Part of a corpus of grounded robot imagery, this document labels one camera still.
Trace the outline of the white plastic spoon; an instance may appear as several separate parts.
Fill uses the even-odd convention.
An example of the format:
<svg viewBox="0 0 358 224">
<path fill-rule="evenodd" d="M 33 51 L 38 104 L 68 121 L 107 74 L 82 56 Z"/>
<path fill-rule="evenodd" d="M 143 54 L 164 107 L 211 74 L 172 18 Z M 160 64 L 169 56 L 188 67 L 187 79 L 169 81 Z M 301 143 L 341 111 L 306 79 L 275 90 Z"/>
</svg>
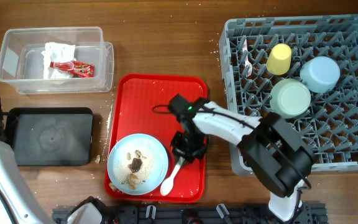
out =
<svg viewBox="0 0 358 224">
<path fill-rule="evenodd" d="M 181 169 L 184 162 L 185 162 L 185 159 L 183 157 L 179 157 L 178 162 L 175 164 L 175 167 L 174 167 L 172 173 L 170 174 L 170 176 L 168 178 L 166 178 L 162 182 L 162 184 L 160 186 L 161 195 L 167 196 L 171 192 L 173 185 L 174 185 L 175 176 L 178 174 L 178 171 Z"/>
</svg>

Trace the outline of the light blue plate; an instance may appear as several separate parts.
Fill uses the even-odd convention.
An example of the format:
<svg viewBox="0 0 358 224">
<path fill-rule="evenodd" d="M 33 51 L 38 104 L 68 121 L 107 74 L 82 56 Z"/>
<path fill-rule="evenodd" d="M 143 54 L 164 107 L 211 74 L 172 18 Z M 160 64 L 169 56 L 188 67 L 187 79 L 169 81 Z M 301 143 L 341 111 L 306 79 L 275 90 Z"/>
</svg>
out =
<svg viewBox="0 0 358 224">
<path fill-rule="evenodd" d="M 148 134 L 131 134 L 111 149 L 107 172 L 110 183 L 128 195 L 145 195 L 164 180 L 169 157 L 164 145 Z"/>
</svg>

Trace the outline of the green bowl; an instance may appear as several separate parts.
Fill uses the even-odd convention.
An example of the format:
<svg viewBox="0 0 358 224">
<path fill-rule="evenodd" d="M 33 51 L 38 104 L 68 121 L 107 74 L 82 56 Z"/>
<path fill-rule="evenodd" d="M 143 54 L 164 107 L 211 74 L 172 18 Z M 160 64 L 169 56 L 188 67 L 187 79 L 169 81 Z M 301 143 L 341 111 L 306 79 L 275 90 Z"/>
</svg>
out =
<svg viewBox="0 0 358 224">
<path fill-rule="evenodd" d="M 285 119 L 301 115 L 311 102 L 309 89 L 298 80 L 291 78 L 276 83 L 270 95 L 271 109 Z"/>
</svg>

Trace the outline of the yellow cup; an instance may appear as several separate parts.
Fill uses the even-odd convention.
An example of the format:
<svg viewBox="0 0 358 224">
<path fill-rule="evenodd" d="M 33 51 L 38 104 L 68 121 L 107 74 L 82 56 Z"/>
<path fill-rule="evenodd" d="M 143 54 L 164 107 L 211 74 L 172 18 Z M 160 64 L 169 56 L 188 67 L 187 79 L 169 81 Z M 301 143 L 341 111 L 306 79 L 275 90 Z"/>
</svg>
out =
<svg viewBox="0 0 358 224">
<path fill-rule="evenodd" d="M 290 69 L 292 50 L 287 44 L 277 44 L 268 56 L 266 66 L 269 73 L 283 75 Z"/>
</svg>

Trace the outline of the red snack wrapper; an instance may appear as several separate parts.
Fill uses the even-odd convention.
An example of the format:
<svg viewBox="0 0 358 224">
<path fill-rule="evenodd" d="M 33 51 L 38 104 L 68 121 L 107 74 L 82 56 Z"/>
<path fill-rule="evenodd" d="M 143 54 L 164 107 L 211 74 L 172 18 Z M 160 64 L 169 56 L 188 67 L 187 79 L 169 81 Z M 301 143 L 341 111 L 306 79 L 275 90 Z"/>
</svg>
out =
<svg viewBox="0 0 358 224">
<path fill-rule="evenodd" d="M 94 77 L 94 65 L 72 60 L 69 62 L 50 62 L 51 68 L 56 68 L 68 72 L 75 77 L 91 78 Z"/>
</svg>

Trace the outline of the light blue bowl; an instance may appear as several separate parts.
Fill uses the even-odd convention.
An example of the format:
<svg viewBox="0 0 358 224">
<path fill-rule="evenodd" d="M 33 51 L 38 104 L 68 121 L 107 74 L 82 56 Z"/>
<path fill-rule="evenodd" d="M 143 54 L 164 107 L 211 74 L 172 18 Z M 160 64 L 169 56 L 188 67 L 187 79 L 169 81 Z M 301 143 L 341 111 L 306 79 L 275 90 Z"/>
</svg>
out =
<svg viewBox="0 0 358 224">
<path fill-rule="evenodd" d="M 312 92 L 331 91 L 340 77 L 339 65 L 329 57 L 316 57 L 306 62 L 300 70 L 302 83 Z"/>
</svg>

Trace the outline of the white napkin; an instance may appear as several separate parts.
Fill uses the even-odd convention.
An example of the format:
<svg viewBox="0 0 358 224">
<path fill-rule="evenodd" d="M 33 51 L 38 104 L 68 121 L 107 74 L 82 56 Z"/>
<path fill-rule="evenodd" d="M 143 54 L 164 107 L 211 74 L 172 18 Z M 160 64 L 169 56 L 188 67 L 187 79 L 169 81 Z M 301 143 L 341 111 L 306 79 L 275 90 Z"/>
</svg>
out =
<svg viewBox="0 0 358 224">
<path fill-rule="evenodd" d="M 45 44 L 45 50 L 42 51 L 42 55 L 44 56 L 44 80 L 68 79 L 73 77 L 73 75 L 68 72 L 51 68 L 50 62 L 69 62 L 74 60 L 75 45 L 47 42 Z"/>
</svg>

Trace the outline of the white plastic fork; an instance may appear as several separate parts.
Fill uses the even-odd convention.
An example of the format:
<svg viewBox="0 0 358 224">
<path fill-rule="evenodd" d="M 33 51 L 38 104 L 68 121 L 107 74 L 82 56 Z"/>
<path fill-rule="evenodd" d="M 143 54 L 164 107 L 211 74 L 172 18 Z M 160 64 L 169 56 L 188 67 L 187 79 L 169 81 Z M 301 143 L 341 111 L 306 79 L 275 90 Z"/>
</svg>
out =
<svg viewBox="0 0 358 224">
<path fill-rule="evenodd" d="M 244 64 L 244 70 L 242 71 L 242 73 L 246 72 L 246 77 L 250 77 L 252 75 L 252 64 L 249 61 L 247 37 L 245 35 L 243 35 L 241 39 L 241 53 L 242 55 L 240 63 Z"/>
</svg>

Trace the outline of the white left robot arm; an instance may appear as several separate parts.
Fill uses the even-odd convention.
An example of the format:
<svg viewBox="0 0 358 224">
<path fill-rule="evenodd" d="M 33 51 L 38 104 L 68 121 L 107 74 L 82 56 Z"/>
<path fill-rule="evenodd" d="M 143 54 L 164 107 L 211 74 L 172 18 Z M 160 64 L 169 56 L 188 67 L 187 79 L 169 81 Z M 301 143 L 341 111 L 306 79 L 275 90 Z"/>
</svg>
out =
<svg viewBox="0 0 358 224">
<path fill-rule="evenodd" d="M 21 176 L 10 145 L 1 141 L 0 223 L 53 223 Z"/>
</svg>

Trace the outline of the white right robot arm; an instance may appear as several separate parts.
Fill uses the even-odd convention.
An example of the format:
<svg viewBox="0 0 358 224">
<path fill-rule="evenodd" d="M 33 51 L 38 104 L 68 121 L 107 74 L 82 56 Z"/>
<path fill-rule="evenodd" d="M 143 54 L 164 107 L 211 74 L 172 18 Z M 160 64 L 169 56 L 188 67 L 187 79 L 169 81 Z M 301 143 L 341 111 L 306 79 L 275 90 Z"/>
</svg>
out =
<svg viewBox="0 0 358 224">
<path fill-rule="evenodd" d="M 167 108 L 183 128 L 170 143 L 180 162 L 204 158 L 210 135 L 235 145 L 270 191 L 269 210 L 284 223 L 295 221 L 316 155 L 288 122 L 276 113 L 241 115 L 203 97 L 189 102 L 175 95 Z"/>
</svg>

